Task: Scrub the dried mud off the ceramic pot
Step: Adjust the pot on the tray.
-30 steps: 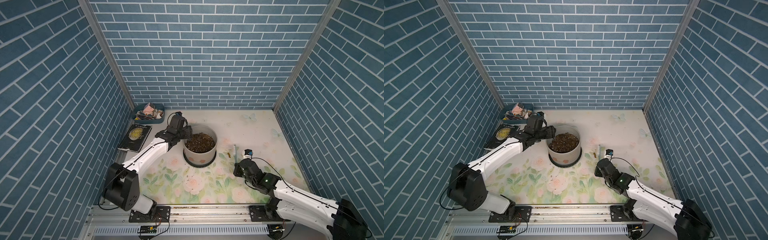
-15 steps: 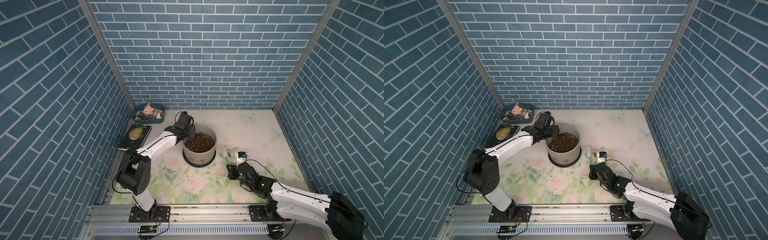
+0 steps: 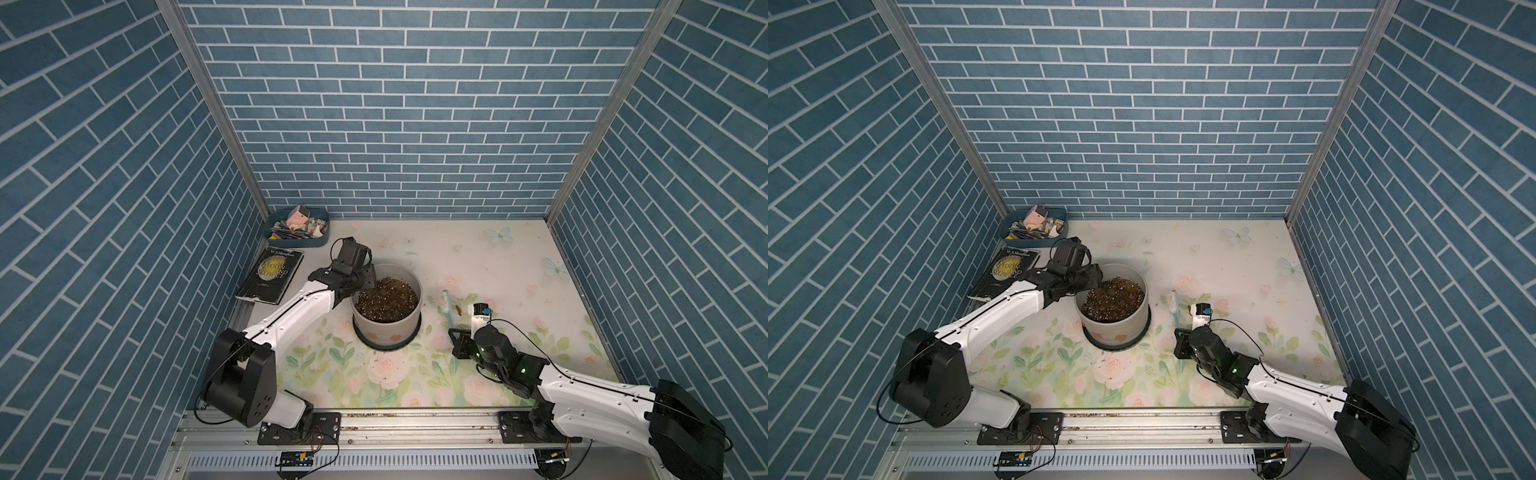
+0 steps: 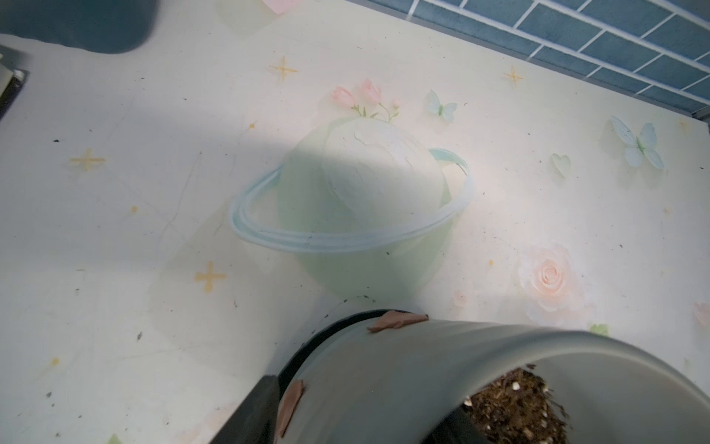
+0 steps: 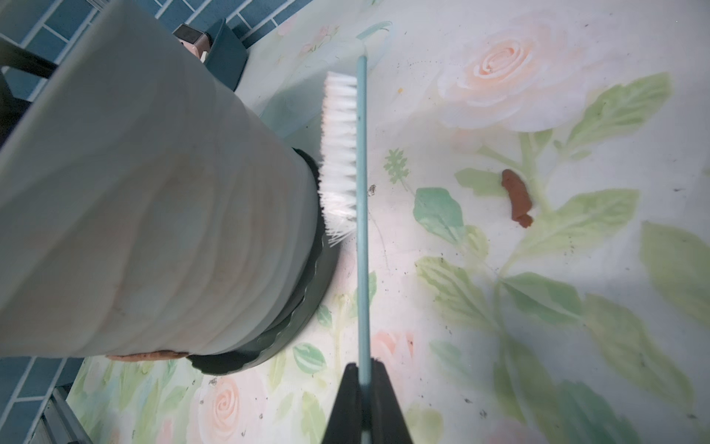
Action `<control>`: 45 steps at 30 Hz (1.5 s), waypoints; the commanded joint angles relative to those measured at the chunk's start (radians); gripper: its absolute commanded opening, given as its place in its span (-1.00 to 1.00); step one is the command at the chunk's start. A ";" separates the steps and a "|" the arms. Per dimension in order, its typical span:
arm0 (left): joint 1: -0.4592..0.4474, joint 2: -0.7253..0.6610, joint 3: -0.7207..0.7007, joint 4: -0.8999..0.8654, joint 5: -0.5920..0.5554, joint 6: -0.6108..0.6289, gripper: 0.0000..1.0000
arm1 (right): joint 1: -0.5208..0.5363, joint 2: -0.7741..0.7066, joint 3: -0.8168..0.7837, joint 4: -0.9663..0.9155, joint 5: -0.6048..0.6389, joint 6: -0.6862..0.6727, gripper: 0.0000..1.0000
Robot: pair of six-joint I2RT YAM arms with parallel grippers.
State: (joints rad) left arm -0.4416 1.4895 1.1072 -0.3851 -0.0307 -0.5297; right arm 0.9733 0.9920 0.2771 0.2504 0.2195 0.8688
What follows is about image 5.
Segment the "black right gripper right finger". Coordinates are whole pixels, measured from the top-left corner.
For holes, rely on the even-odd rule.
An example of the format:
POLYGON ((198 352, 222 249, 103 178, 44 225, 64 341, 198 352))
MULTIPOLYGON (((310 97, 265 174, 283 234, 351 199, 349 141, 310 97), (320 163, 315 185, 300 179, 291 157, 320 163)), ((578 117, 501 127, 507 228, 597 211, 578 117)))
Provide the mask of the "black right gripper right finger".
POLYGON ((412 444, 385 365, 372 359, 370 431, 373 444, 412 444))

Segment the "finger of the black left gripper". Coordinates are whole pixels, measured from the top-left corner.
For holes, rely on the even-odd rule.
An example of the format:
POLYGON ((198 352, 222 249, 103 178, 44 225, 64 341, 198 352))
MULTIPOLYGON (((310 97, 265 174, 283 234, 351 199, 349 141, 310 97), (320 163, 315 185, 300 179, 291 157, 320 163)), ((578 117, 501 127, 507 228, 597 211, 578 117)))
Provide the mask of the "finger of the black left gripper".
MULTIPOLYGON (((1 40, 1 67, 50 79, 57 70, 57 64, 35 55, 16 44, 1 40)), ((14 96, 4 74, 1 74, 1 144, 4 144, 16 128, 31 102, 14 96)))

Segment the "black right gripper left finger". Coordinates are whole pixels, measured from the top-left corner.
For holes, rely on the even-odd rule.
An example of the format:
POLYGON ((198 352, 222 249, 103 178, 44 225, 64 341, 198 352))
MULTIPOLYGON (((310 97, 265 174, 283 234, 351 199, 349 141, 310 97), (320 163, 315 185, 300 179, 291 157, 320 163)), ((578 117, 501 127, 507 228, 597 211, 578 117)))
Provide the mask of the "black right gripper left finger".
POLYGON ((362 389, 357 364, 345 367, 322 443, 362 443, 362 389))

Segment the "white ceramic pot with soil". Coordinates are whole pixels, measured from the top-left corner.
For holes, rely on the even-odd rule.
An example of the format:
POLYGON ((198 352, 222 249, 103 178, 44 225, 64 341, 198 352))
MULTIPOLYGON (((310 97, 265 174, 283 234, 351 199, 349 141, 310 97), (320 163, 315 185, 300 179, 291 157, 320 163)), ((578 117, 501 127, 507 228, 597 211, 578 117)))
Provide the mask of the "white ceramic pot with soil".
POLYGON ((113 1, 1 151, 1 353, 232 351, 285 308, 318 216, 307 162, 113 1))

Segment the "teal scrub brush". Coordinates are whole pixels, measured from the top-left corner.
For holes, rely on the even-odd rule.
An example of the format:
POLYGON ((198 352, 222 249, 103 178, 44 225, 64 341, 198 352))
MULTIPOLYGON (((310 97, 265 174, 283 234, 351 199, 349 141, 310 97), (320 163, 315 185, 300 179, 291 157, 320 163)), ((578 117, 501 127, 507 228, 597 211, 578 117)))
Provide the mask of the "teal scrub brush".
POLYGON ((318 186, 329 242, 335 245, 351 236, 356 239, 362 443, 373 441, 367 225, 367 68, 368 59, 362 55, 357 60, 355 75, 327 73, 320 146, 323 164, 318 186))

